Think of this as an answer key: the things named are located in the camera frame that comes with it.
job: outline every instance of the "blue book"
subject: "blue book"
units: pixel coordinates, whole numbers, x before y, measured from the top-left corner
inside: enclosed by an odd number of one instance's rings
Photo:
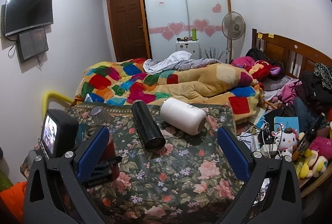
[[[277,132],[278,129],[282,128],[283,130],[286,128],[293,128],[296,130],[298,134],[299,127],[298,127],[298,118],[297,117],[278,117],[274,118],[274,123],[279,123],[274,125],[274,132]]]

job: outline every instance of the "wooden headboard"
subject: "wooden headboard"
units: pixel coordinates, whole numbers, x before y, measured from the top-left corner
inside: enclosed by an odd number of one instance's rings
[[[316,63],[332,66],[332,59],[322,52],[296,40],[252,30],[252,47],[261,49],[268,58],[283,63],[286,75],[293,78],[303,71],[313,71]]]

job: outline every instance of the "electric fan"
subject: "electric fan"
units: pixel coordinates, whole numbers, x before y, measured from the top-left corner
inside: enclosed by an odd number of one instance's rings
[[[229,40],[227,41],[226,52],[229,52],[229,58],[232,59],[232,41],[239,39],[246,29],[246,24],[244,22],[241,14],[237,12],[230,12],[222,20],[222,32],[225,37]]]

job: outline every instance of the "red stuffed toy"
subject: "red stuffed toy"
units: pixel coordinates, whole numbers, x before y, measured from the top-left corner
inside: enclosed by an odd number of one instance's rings
[[[280,73],[281,68],[279,66],[272,66],[268,61],[259,60],[255,64],[246,69],[254,79],[262,81],[265,77],[272,75],[276,76]]]

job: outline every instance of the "yellow foam pipe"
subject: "yellow foam pipe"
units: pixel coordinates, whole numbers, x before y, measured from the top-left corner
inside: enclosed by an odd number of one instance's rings
[[[41,101],[41,111],[42,111],[42,118],[44,118],[45,116],[45,113],[46,113],[46,110],[47,110],[47,107],[48,107],[48,103],[49,103],[49,98],[55,98],[57,100],[61,100],[61,101],[64,101],[64,102],[68,102],[69,104],[73,103],[74,100],[61,94],[61,93],[58,93],[56,91],[47,91],[44,93],[43,95],[43,99]]]

